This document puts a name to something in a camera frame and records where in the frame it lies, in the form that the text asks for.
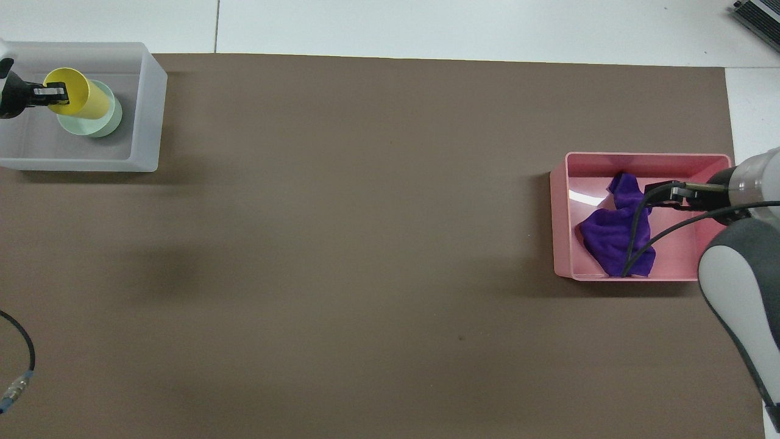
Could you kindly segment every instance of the white plastic bin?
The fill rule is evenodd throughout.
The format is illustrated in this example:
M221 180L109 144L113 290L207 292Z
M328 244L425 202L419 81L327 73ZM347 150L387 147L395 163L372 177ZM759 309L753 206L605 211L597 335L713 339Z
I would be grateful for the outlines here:
M41 82L72 67L106 83L122 104L116 131L92 138L68 133L46 108L0 120L0 166L15 170L130 171L157 169L168 75L141 43L8 42L12 70Z

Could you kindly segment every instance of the purple towel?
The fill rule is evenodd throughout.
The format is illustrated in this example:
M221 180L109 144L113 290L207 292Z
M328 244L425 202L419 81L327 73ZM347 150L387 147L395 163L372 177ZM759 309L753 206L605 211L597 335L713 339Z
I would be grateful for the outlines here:
M615 199L616 210L599 209L590 214L581 224L585 248L601 264L604 271L613 277L619 277L626 262L626 253L631 236L631 221L636 207L644 196L639 190L636 177L629 173L619 173L609 184L609 191ZM650 240L650 223L647 216L651 209L642 209L636 227L633 253ZM647 276L653 268L655 250L649 248L629 270L628 274Z

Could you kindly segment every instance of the brown mat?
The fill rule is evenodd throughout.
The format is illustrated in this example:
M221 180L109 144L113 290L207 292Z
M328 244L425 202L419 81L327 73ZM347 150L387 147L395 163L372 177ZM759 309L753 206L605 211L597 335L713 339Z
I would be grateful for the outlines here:
M762 436L696 284L552 271L548 172L731 154L723 69L158 59L158 172L0 171L0 437Z

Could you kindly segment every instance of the pink bin wall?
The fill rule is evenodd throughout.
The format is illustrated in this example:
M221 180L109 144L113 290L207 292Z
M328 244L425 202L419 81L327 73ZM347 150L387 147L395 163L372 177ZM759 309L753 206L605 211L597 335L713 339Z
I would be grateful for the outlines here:
M645 154L570 152L550 173L552 240L555 273L590 281L695 281L699 257L710 240L723 230L714 219L685 226L658 241L656 259L648 277L609 277L588 253L576 226L599 208L614 209L607 187L620 171L632 173L644 185L665 180L706 182L731 167L723 154ZM656 208L650 214L653 235L701 212Z

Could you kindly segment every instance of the blue cable connector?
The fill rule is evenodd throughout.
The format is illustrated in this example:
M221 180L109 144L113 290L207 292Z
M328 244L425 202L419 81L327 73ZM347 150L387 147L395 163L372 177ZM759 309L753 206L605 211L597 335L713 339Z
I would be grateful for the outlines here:
M22 393L27 389L27 386L30 385L30 378L32 377L33 371L28 370L11 383L8 390L2 394L2 399L0 399L0 413L8 412L11 405L19 399L19 396L22 396Z

